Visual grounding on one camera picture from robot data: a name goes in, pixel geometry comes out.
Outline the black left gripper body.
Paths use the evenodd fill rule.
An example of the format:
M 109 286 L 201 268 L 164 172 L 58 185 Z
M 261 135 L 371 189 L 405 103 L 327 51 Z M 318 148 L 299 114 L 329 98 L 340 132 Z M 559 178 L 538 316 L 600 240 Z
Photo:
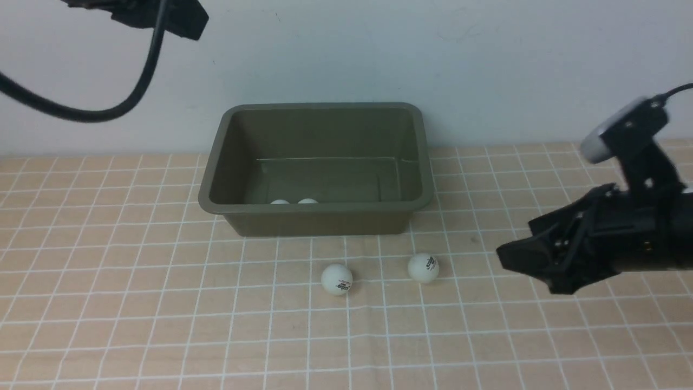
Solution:
M 153 29 L 163 1 L 64 1 L 68 7 L 110 12 L 112 20 L 134 29 Z M 164 28 L 198 41 L 210 19 L 198 1 L 168 1 Z

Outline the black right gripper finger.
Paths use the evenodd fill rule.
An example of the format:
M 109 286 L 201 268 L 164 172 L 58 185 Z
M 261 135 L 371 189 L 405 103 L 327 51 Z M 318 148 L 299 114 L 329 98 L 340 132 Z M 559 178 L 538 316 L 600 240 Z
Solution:
M 502 268 L 530 277 L 551 277 L 564 271 L 557 240 L 532 236 L 503 244 L 496 249 Z
M 619 276 L 621 272 L 614 270 L 597 270 L 596 272 L 574 272 L 573 274 L 546 274 L 534 277 L 547 286 L 547 291 L 552 295 L 574 295 L 587 286 L 606 281 L 611 277 Z

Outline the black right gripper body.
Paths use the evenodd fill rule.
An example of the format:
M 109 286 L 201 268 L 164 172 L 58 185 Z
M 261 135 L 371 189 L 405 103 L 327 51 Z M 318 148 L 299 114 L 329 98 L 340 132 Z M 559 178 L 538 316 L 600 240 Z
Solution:
M 691 270 L 690 188 L 637 206 L 630 192 L 602 185 L 528 225 L 542 250 L 528 257 L 528 275 L 540 281 Z

